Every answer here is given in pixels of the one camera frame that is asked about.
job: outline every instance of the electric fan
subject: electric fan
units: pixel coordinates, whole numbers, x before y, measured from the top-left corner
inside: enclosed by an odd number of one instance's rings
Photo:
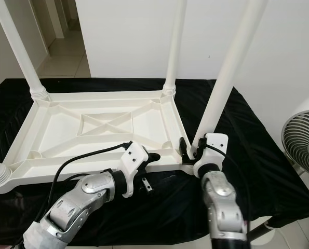
[[[281,135],[289,159],[309,173],[309,98],[294,111]]]

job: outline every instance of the tiled floor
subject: tiled floor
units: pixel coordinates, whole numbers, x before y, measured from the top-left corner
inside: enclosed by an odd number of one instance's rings
[[[70,31],[49,47],[50,58],[38,72],[39,78],[91,77],[80,31]]]
[[[45,63],[43,69],[38,73],[40,78],[61,77],[91,77],[85,53],[83,37],[80,31],[71,31],[67,38],[56,39],[49,47],[51,58]],[[309,175],[301,176],[309,188]],[[299,220],[283,227],[282,232],[288,239],[291,249],[309,249],[309,218]],[[137,245],[137,246],[104,246],[101,248],[116,249],[184,249],[184,248],[211,248],[208,236],[196,241],[178,245]],[[283,237],[276,232],[273,240],[263,246],[253,246],[255,249],[288,249]]]

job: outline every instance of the fan grille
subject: fan grille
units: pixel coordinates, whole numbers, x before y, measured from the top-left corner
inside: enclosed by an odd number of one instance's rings
[[[309,112],[299,114],[286,123],[283,144],[289,157],[309,172]]]

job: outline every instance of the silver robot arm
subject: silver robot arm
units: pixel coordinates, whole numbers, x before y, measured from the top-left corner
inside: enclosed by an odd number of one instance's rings
[[[249,248],[247,227],[236,204],[235,189],[221,172],[225,157],[206,147],[226,153],[227,144],[227,135],[207,133],[198,146],[199,160],[194,164],[194,174],[201,179],[212,248]]]
[[[33,222],[23,235],[23,246],[26,249],[65,248],[91,213],[115,196],[132,196],[135,175],[159,159],[160,155],[149,154],[133,142],[115,172],[85,176],[74,189],[58,199],[39,223]]]

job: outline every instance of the black cloth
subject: black cloth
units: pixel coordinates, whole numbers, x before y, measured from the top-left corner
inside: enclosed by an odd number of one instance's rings
[[[41,79],[50,93],[146,91],[162,89],[163,79],[70,78]],[[190,141],[198,128],[214,80],[177,80],[175,103]],[[33,101],[24,79],[6,79],[0,85],[0,162],[5,158]],[[233,89],[216,132],[229,136],[227,153],[245,172],[251,191],[252,219],[272,215],[269,225],[281,227],[309,217],[309,191],[284,154]],[[238,170],[224,160],[223,171],[237,191],[237,203],[246,217],[246,189]],[[129,199],[118,198],[94,212],[71,245],[175,244],[208,233],[206,208],[199,179],[184,172],[147,176],[152,196],[140,186]],[[55,199],[75,181],[61,186]],[[50,184],[16,187],[0,195],[0,244],[12,244],[33,221]]]

